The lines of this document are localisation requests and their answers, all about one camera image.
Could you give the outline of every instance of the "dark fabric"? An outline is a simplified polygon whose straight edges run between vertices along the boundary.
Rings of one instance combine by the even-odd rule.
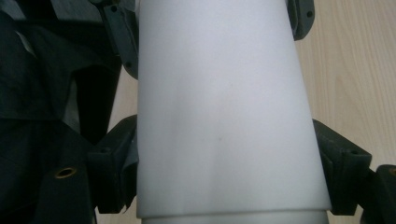
[[[84,111],[85,116],[106,113],[97,117],[105,122],[90,121],[99,124],[98,130],[106,128],[120,61],[108,57],[113,55],[104,39],[103,27],[18,23],[0,11],[0,223],[16,223],[17,219],[4,219],[10,217],[28,220],[43,176],[63,166],[84,164],[93,148],[60,121],[73,76],[94,78],[99,73],[106,77],[103,82],[113,85],[106,95],[111,101],[96,100],[94,111]],[[94,97],[94,92],[84,93],[90,85],[85,82],[78,91]],[[96,90],[109,91],[102,87]],[[106,134],[95,135],[96,131],[91,128],[89,135]]]
[[[56,178],[61,171],[74,172],[66,178]],[[66,169],[47,173],[41,183],[34,220],[30,224],[92,224],[91,193],[87,169],[74,164]]]
[[[20,27],[0,13],[0,29],[2,119],[60,119],[74,72],[94,64],[110,70],[93,50],[40,26]]]
[[[0,217],[35,203],[43,175],[93,146],[61,121],[0,119]]]

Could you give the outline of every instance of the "light wood table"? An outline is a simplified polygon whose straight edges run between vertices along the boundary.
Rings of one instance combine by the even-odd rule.
[[[373,154],[372,169],[396,164],[396,1],[316,0],[309,35],[296,42],[312,116]],[[137,82],[123,73],[111,125],[136,113]],[[135,207],[99,223],[140,223]],[[357,224],[354,217],[330,223]]]

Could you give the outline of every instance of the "white cylinder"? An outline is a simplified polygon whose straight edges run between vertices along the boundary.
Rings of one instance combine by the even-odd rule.
[[[285,1],[145,0],[139,20],[143,223],[327,223]]]

